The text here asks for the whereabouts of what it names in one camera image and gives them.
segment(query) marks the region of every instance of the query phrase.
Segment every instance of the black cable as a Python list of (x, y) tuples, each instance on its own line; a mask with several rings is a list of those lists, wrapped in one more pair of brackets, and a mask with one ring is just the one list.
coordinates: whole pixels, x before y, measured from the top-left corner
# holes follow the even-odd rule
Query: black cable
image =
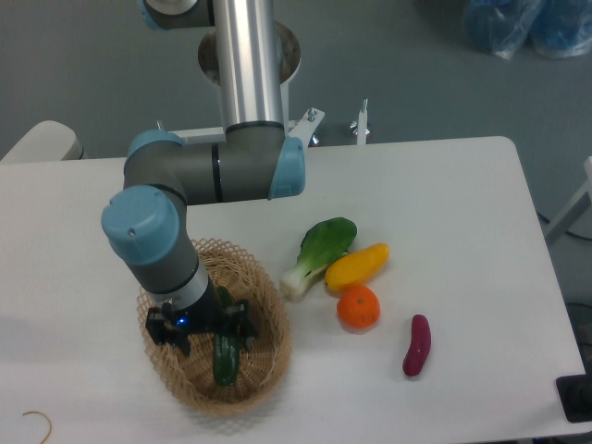
[[(548, 223), (550, 222), (550, 220), (549, 220), (549, 218), (548, 218), (548, 217), (544, 217), (544, 216), (543, 216), (543, 215), (541, 215), (539, 212), (536, 212), (536, 215), (537, 215), (537, 216), (538, 216), (538, 218), (539, 218), (540, 220), (542, 220), (544, 223), (548, 224)], [(567, 236), (569, 236), (570, 238), (578, 239), (578, 240), (580, 240), (580, 241), (592, 242), (592, 238), (588, 238), (588, 237), (586, 237), (586, 236), (579, 235), (579, 234), (577, 234), (577, 233), (574, 233), (574, 232), (572, 232), (572, 231), (569, 231), (569, 230), (568, 230), (568, 231), (565, 231), (565, 234), (566, 234)]]

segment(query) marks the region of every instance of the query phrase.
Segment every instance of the white table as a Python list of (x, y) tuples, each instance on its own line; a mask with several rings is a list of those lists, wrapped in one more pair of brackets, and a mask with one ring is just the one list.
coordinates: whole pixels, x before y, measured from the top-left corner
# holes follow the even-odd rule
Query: white table
[[(460, 443), (584, 433), (558, 376), (583, 366), (513, 144), (503, 138), (308, 152), (297, 198), (192, 207), (188, 231), (250, 250), (278, 281), (332, 216), (392, 257), (369, 286), (378, 325), (342, 329), (317, 285), (289, 304), (290, 371), (261, 408), (209, 419), (173, 399), (143, 352), (138, 283), (100, 227), (122, 159), (0, 166), (0, 442)], [(430, 321), (417, 380), (410, 321)]]

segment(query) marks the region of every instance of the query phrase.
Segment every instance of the wicker basket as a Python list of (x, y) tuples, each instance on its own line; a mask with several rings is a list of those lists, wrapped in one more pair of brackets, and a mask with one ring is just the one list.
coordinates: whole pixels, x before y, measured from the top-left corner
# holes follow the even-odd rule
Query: wicker basket
[(273, 282), (255, 258), (224, 240), (194, 241), (202, 263), (217, 286), (235, 300), (248, 299), (262, 318), (260, 337), (250, 353), (240, 351), (236, 382), (220, 387), (212, 374), (213, 335), (192, 335), (191, 356), (170, 345), (156, 346), (144, 326), (150, 297), (138, 296), (138, 319), (146, 354), (154, 370), (180, 402), (210, 415), (241, 413), (261, 403), (286, 373), (290, 361), (290, 323)]

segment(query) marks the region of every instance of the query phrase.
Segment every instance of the green cucumber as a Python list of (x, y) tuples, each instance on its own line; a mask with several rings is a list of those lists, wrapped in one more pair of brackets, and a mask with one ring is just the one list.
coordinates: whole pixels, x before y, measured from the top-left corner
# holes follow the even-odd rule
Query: green cucumber
[[(223, 308), (230, 307), (234, 302), (226, 287), (216, 288)], [(214, 335), (214, 381), (218, 386), (232, 385), (239, 374), (241, 360), (241, 343), (237, 337)]]

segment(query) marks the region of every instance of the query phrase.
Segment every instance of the metal bracket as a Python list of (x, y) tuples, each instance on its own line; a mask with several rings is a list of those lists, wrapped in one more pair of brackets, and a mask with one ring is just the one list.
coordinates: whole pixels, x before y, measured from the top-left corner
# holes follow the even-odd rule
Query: metal bracket
[(551, 219), (543, 231), (545, 241), (551, 246), (580, 217), (592, 203), (592, 157), (584, 162), (587, 181), (567, 201), (560, 212)]

